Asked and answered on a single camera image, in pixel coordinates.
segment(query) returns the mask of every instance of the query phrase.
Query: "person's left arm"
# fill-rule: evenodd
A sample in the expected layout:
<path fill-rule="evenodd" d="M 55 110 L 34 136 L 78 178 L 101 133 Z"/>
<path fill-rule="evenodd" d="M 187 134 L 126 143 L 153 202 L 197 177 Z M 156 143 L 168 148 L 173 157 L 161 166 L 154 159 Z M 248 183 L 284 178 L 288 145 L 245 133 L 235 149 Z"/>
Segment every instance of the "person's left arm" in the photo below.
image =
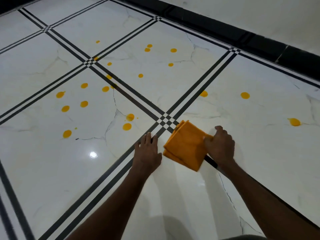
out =
<path fill-rule="evenodd" d="M 151 133 L 135 144 L 132 167 L 116 191 L 67 240 L 121 239 L 143 185 L 161 164 L 158 138 Z"/>

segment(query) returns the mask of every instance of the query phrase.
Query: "person's right arm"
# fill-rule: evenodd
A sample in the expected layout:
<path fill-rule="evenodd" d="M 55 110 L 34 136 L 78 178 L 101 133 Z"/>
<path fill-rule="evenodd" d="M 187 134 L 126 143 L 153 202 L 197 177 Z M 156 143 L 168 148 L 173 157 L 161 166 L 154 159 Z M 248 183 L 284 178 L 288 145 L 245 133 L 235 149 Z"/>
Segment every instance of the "person's right arm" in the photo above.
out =
<path fill-rule="evenodd" d="M 221 126 L 204 143 L 209 155 L 234 184 L 267 238 L 320 239 L 320 231 L 282 204 L 234 161 L 235 142 Z"/>

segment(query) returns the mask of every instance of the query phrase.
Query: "hand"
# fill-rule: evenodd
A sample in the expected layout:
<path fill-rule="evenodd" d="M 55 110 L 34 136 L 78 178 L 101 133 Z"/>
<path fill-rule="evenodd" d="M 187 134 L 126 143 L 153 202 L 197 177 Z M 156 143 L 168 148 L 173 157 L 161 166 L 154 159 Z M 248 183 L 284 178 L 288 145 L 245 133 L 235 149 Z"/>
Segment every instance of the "hand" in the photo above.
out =
<path fill-rule="evenodd" d="M 151 133 L 141 138 L 134 145 L 132 170 L 146 180 L 161 164 L 162 153 L 158 153 L 158 137 L 155 135 L 151 142 Z"/>
<path fill-rule="evenodd" d="M 232 139 L 228 132 L 218 125 L 215 127 L 217 130 L 214 137 L 205 137 L 204 145 L 222 170 L 228 169 L 230 166 L 235 165 L 236 162 L 233 158 L 235 153 L 235 141 Z"/>

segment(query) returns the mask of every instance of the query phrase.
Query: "floor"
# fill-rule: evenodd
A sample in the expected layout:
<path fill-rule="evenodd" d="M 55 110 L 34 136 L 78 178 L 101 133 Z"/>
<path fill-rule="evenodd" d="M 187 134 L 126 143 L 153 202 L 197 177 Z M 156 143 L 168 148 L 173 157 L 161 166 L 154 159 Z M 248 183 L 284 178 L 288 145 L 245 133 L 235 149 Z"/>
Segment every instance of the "floor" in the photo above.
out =
<path fill-rule="evenodd" d="M 1 239 L 64 239 L 133 144 L 151 131 L 162 152 L 181 120 L 222 125 L 238 164 L 320 226 L 317 81 L 117 0 L 40 0 L 0 17 L 0 35 Z M 263 235 L 232 183 L 164 157 L 123 239 L 241 234 Z"/>

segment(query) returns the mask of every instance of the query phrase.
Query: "forearm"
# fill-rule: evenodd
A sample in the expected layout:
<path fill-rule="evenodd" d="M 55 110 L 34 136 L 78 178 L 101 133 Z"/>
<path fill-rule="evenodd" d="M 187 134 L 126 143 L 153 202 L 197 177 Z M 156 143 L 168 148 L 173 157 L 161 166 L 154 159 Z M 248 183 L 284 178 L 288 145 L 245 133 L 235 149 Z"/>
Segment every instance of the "forearm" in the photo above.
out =
<path fill-rule="evenodd" d="M 320 232 L 282 204 L 237 164 L 224 169 L 267 238 L 320 239 Z"/>
<path fill-rule="evenodd" d="M 146 178 L 130 169 L 122 184 L 68 240 L 121 239 L 145 181 Z"/>

